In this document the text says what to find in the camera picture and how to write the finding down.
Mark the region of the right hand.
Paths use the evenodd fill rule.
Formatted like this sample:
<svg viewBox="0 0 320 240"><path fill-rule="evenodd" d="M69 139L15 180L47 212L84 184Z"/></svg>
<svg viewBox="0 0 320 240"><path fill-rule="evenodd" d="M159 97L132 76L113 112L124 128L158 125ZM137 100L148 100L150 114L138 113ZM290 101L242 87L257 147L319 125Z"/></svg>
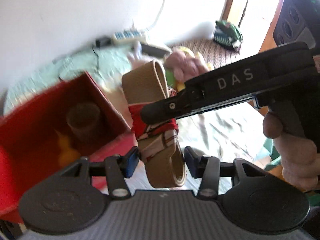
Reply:
<svg viewBox="0 0 320 240"><path fill-rule="evenodd" d="M315 143L285 133L283 124L271 111L264 117L263 133L273 139L281 156L285 181L305 191L319 189L319 153Z"/></svg>

